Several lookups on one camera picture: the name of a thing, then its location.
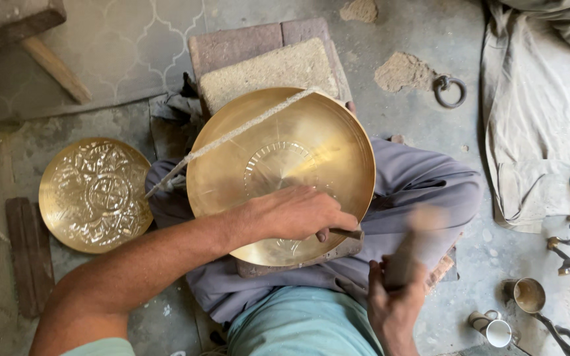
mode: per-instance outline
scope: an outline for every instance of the brass plate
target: brass plate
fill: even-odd
[[[193,150],[259,116],[302,89],[274,87],[242,95],[204,126]],[[360,221],[375,185],[368,136],[342,104],[314,93],[188,164],[188,198],[196,217],[216,214],[250,198],[295,184],[315,186]],[[250,263],[287,266],[328,253],[345,237],[325,243],[267,239],[231,252]]]
[[[151,168],[130,145],[104,137],[82,139],[49,163],[39,208],[54,237],[87,253],[103,253],[136,238],[153,221],[144,198]]]

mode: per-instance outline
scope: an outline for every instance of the white cup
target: white cup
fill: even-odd
[[[495,314],[493,318],[488,316],[491,313]],[[475,311],[470,314],[467,321],[483,334],[492,346],[505,347],[512,340],[512,328],[501,317],[497,311],[486,311],[485,314]]]

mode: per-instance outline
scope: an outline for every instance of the teal shirt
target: teal shirt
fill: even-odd
[[[230,356],[383,356],[366,310],[350,296],[283,287],[244,311],[228,332]],[[102,339],[64,356],[132,356],[124,339]]]

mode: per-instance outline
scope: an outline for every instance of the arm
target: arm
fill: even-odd
[[[127,338],[129,312],[186,272],[265,238],[306,239],[357,219],[306,186],[251,199],[226,212],[134,239],[81,265],[54,288],[30,354],[60,355],[102,338]]]
[[[426,266],[416,262],[406,287],[388,293],[384,289],[382,264],[370,261],[368,273],[368,322],[386,356],[419,356],[412,330],[426,299]]]

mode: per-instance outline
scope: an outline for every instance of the sleeve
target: sleeve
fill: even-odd
[[[127,340],[107,338],[76,347],[61,356],[136,356],[136,354]]]

